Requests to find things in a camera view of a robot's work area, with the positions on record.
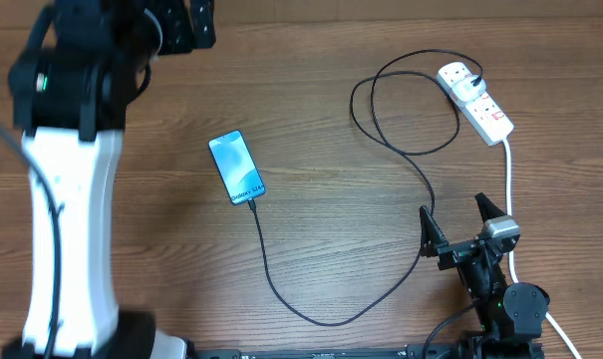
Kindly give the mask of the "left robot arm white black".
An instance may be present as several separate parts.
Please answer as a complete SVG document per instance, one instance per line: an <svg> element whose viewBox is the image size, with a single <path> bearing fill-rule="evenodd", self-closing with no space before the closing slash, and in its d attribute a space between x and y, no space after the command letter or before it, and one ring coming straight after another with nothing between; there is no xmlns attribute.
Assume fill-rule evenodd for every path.
<svg viewBox="0 0 603 359"><path fill-rule="evenodd" d="M10 69L18 154L28 163L32 287L5 358L174 358L191 341L122 309L112 277L112 208L128 106L151 61L209 49L212 0L55 0Z"/></svg>

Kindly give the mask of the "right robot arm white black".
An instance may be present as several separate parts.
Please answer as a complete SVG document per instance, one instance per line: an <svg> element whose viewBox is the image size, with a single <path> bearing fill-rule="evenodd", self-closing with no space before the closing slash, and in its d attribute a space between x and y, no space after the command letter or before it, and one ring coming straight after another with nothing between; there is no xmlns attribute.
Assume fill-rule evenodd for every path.
<svg viewBox="0 0 603 359"><path fill-rule="evenodd" d="M503 257L515 249L520 228L514 218L482 192L475 196L482 219L480 233L451 243L425 206L420 208L420 255L435 257L439 270L454 269L470 297L470 305L439 324L421 346L419 358L542 358L537 340L550 297L527 282L509 283L501 270ZM474 311L478 331L465 331L452 344L435 345L436 336L464 314Z"/></svg>

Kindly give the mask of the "white power strip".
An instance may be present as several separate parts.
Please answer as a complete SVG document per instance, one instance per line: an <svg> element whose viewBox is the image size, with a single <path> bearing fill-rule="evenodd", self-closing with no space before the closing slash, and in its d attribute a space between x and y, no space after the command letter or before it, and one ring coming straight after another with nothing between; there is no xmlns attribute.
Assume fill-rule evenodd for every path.
<svg viewBox="0 0 603 359"><path fill-rule="evenodd" d="M437 80L481 138L489 146L497 145L511 134L514 124L487 91L465 106L454 100L452 85L469 75L474 74L463 62L452 62L438 70Z"/></svg>

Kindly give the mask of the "Galaxy smartphone blue screen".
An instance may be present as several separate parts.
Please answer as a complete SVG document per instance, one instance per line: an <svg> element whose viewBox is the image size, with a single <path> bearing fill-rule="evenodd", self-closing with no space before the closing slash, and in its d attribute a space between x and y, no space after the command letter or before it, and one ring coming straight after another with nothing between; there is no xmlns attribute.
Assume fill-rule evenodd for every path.
<svg viewBox="0 0 603 359"><path fill-rule="evenodd" d="M212 139L208 147L232 204L239 205L266 193L265 183L240 131Z"/></svg>

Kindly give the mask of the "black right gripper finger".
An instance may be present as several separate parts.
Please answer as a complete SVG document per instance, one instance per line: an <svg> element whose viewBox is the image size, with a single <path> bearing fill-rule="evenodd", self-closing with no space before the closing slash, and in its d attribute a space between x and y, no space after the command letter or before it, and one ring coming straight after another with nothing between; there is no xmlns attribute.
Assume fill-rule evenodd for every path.
<svg viewBox="0 0 603 359"><path fill-rule="evenodd" d="M505 216L505 212L496 206L483 192L474 196L483 222Z"/></svg>
<svg viewBox="0 0 603 359"><path fill-rule="evenodd" d="M440 251L450 243L425 205L420 207L419 214L422 231L420 256L439 256Z"/></svg>

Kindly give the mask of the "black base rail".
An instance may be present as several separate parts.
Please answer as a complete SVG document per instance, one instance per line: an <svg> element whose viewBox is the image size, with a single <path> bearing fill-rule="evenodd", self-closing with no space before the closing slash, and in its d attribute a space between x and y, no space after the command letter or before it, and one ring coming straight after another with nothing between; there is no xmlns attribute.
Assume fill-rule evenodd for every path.
<svg viewBox="0 0 603 359"><path fill-rule="evenodd" d="M456 344L431 344L424 352L422 344L409 344L394 349L326 349L315 351L280 350L241 352L238 349L196 350L197 359L453 359L453 358L530 358L544 359L540 344L534 344L530 350L512 349L505 353L502 349L487 346L481 355L463 352Z"/></svg>

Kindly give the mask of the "white USB charger plug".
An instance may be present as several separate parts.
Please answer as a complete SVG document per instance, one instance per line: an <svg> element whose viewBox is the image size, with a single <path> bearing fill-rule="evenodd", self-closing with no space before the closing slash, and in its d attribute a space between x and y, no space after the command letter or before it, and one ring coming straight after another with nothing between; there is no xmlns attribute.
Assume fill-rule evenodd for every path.
<svg viewBox="0 0 603 359"><path fill-rule="evenodd" d="M461 106L474 101L486 91L486 82L477 75L469 75L452 85L454 100Z"/></svg>

